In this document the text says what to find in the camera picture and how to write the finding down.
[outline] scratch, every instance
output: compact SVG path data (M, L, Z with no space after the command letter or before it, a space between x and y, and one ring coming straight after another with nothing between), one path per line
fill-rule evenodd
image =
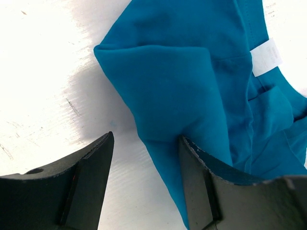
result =
M81 114L80 114L79 111L76 109L76 107L73 106L73 104L71 103L71 101L68 100L67 98L66 98L66 101L67 101L68 104L71 106L71 108L72 108L72 110L75 112L75 114L78 115L78 116L80 116Z
M40 147L38 144L36 144L34 141L32 141L32 140L30 140L30 139L28 139L28 138L26 138L28 141L30 141L31 143L33 143L33 144L35 144L36 146L38 146L38 147Z
M0 144L0 148L2 148L2 150L8 155L8 157L10 158L10 160L14 160L13 156L10 154L10 152L3 146Z
M17 124L16 122L8 122L8 121L6 121L6 123L8 123L8 124L14 126L15 128L21 127L21 126L20 126L19 124Z

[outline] white wooden surface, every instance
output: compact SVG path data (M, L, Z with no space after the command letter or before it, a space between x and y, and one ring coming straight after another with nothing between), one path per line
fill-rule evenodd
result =
M129 109L93 55L129 1L0 0L0 175L48 164L111 130L99 229L183 230ZM264 6L282 72L307 95L307 2Z

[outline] teal fabric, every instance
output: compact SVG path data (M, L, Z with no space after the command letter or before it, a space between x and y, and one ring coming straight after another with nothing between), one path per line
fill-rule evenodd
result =
M187 227L179 135L253 175L307 174L306 98L252 74L267 40L261 0L132 0L94 48Z

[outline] teal shirt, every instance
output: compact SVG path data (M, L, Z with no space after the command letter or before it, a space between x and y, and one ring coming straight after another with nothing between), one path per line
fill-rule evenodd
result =
M306 98L278 68L252 74L267 40L260 0L132 0L94 48L186 226L179 135L265 179L307 174Z

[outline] clothing tag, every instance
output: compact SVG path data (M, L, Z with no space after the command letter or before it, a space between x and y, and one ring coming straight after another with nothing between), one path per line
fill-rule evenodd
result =
M274 39L272 38L251 50L250 53L255 77L269 72L283 62Z

